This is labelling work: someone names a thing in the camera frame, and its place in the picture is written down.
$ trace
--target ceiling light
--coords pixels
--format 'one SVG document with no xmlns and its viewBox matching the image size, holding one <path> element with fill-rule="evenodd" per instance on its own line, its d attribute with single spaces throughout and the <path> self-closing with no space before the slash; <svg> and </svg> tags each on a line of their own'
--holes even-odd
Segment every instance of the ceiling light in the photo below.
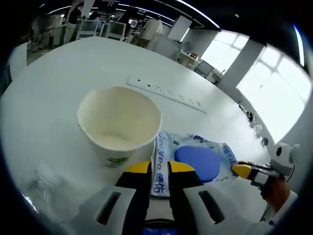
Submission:
<svg viewBox="0 0 313 235">
<path fill-rule="evenodd" d="M 207 20 L 209 20 L 213 25 L 215 25 L 217 28 L 220 28 L 217 23 L 215 23 L 213 20 L 211 20 L 207 15 L 205 15 L 204 13 L 202 13 L 201 11 L 199 11 L 198 9 L 194 8 L 193 6 L 189 5 L 188 3 L 182 1 L 182 0 L 176 0 L 178 2 L 180 2 L 181 4 L 184 4 L 185 6 L 188 6 L 189 8 L 193 9 L 194 11 L 198 12 L 200 15 L 202 15 L 203 17 L 205 17 Z"/>
<path fill-rule="evenodd" d="M 143 11 L 148 11 L 148 12 L 154 13 L 154 14 L 156 14 L 156 15 L 162 16 L 162 17 L 164 17 L 164 18 L 166 18 L 166 19 L 168 19 L 168 20 L 170 20 L 170 21 L 175 22 L 175 21 L 172 20 L 171 18 L 168 18 L 168 17 L 166 17 L 166 16 L 164 16 L 164 15 L 161 15 L 161 14 L 159 14 L 159 13 L 157 13 L 157 12 L 150 11 L 150 10 L 147 10 L 147 9 L 144 9 L 144 8 L 140 8 L 140 7 L 136 7 L 136 6 L 135 6 L 135 8 L 140 9 L 140 10 L 143 10 Z"/>
<path fill-rule="evenodd" d="M 296 28 L 296 26 L 294 25 L 293 27 L 294 27 L 295 33 L 297 35 L 297 40 L 298 40 L 300 64 L 302 66 L 304 66 L 304 51 L 303 51 L 303 44 L 302 44 L 301 35 L 300 35 L 298 29 Z"/>
<path fill-rule="evenodd" d="M 193 17 L 189 16 L 189 15 L 186 14 L 185 12 L 183 12 L 183 11 L 181 11 L 181 10 L 179 10 L 179 9 L 177 9 L 177 8 L 175 8 L 175 7 L 171 6 L 171 5 L 169 5 L 169 4 L 166 4 L 166 3 L 162 2 L 162 1 L 159 1 L 159 0 L 154 0 L 154 1 L 159 2 L 159 3 L 161 3 L 161 4 L 164 4 L 164 5 L 168 6 L 168 7 L 171 7 L 171 8 L 173 8 L 174 10 L 177 10 L 178 12 L 184 14 L 185 16 L 189 17 L 190 19 L 192 19 L 193 21 L 197 22 L 198 24 L 201 24 L 202 27 L 204 27 L 204 25 L 203 25 L 202 23 L 200 23 L 199 21 L 197 21 L 197 20 L 194 19 Z"/>
<path fill-rule="evenodd" d="M 165 23 L 164 21 L 161 21 L 161 22 L 162 22 L 163 24 L 166 24 L 166 25 L 172 27 L 172 25 L 170 25 L 169 23 Z"/>
<path fill-rule="evenodd" d="M 183 37 L 181 38 L 181 42 L 184 40 L 184 38 L 186 37 L 187 33 L 189 32 L 190 28 L 187 28 L 186 32 L 184 33 Z"/>
<path fill-rule="evenodd" d="M 118 5 L 120 5 L 120 6 L 129 6 L 129 5 L 120 4 L 120 3 L 119 3 Z M 164 18 L 166 18 L 166 19 L 168 19 L 168 20 L 170 20 L 170 21 L 175 22 L 175 21 L 172 20 L 171 18 L 168 18 L 168 17 L 166 17 L 166 16 L 164 16 L 164 15 L 161 15 L 161 14 L 159 14 L 159 13 L 157 13 L 157 12 L 154 12 L 154 11 L 150 11 L 150 10 L 147 10 L 147 9 L 144 9 L 144 8 L 140 8 L 140 7 L 136 7 L 136 6 L 129 6 L 129 7 L 134 7 L 134 8 L 143 10 L 143 11 L 148 11 L 148 12 L 154 13 L 154 14 L 156 14 L 156 15 L 162 16 L 162 17 L 164 17 Z"/>
<path fill-rule="evenodd" d="M 51 13 L 53 13 L 53 12 L 56 12 L 56 11 L 59 11 L 59 10 L 63 10 L 63 9 L 65 9 L 65 8 L 69 8 L 69 7 L 70 7 L 70 6 L 65 6 L 65 7 L 56 9 L 56 10 L 54 10 L 54 11 L 50 11 L 48 14 L 51 14 Z"/>
</svg>

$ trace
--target paper cup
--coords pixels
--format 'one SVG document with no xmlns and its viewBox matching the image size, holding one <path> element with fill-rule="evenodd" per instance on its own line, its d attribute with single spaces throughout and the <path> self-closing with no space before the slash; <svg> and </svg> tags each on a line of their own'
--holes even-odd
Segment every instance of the paper cup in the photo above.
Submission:
<svg viewBox="0 0 313 235">
<path fill-rule="evenodd" d="M 96 90 L 82 101 L 77 120 L 98 155 L 109 166 L 123 164 L 154 140 L 162 122 L 156 104 L 124 87 Z"/>
</svg>

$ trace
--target bright window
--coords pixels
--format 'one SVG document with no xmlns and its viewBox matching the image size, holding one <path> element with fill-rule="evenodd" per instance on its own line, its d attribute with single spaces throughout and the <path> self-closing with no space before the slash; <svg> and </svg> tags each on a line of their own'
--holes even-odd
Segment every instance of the bright window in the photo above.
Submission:
<svg viewBox="0 0 313 235">
<path fill-rule="evenodd" d="M 300 66 L 267 46 L 237 89 L 251 103 L 277 144 L 301 116 L 312 85 Z"/>
<path fill-rule="evenodd" d="M 234 63 L 240 51 L 246 45 L 249 37 L 239 33 L 219 32 L 201 59 L 208 62 L 218 71 L 227 71 Z"/>
</svg>

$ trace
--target tabletop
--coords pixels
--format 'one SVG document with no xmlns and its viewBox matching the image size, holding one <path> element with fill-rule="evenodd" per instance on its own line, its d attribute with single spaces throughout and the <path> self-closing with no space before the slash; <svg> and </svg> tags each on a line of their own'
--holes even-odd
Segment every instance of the tabletop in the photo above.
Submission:
<svg viewBox="0 0 313 235">
<path fill-rule="evenodd" d="M 186 53 L 186 52 L 184 52 L 184 51 L 181 51 L 180 53 L 183 54 L 183 55 L 185 55 L 185 56 L 187 56 L 188 58 L 190 58 L 190 59 L 192 59 L 192 60 L 194 60 L 194 61 L 198 61 L 198 60 L 196 60 L 195 58 L 191 57 L 188 53 Z"/>
<path fill-rule="evenodd" d="M 205 104 L 208 114 L 129 87 L 130 76 L 193 97 Z M 109 168 L 99 162 L 81 132 L 76 120 L 80 102 L 90 91 L 112 86 L 129 87 L 150 97 L 162 111 L 163 130 L 225 142 L 238 160 L 268 161 L 238 104 L 210 82 L 155 52 L 90 37 L 59 47 L 24 68 L 1 98 L 2 148 L 17 186 L 33 179 L 42 159 L 65 178 L 65 191 L 81 204 L 115 184 L 131 162 L 149 159 L 146 146 L 125 165 Z M 266 203 L 249 181 L 237 178 L 222 190 L 231 195 L 244 217 L 260 219 Z"/>
</svg>

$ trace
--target white shirt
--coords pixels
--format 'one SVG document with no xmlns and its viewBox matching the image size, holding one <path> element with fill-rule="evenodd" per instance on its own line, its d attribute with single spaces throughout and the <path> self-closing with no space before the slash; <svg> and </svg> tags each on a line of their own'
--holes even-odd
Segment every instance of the white shirt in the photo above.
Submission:
<svg viewBox="0 0 313 235">
<path fill-rule="evenodd" d="M 288 209 L 292 206 L 292 204 L 295 202 L 295 200 L 298 198 L 298 195 L 293 192 L 292 190 L 290 191 L 289 197 L 287 198 L 286 202 L 283 204 L 281 209 L 275 214 L 272 212 L 270 218 L 265 218 L 263 219 L 263 222 L 266 222 L 272 226 L 275 226 L 275 224 L 278 223 L 278 221 L 286 214 Z"/>
<path fill-rule="evenodd" d="M 162 23 L 156 19 L 150 19 L 144 26 L 145 31 L 140 36 L 142 39 L 152 40 L 157 33 L 162 33 Z"/>
</svg>

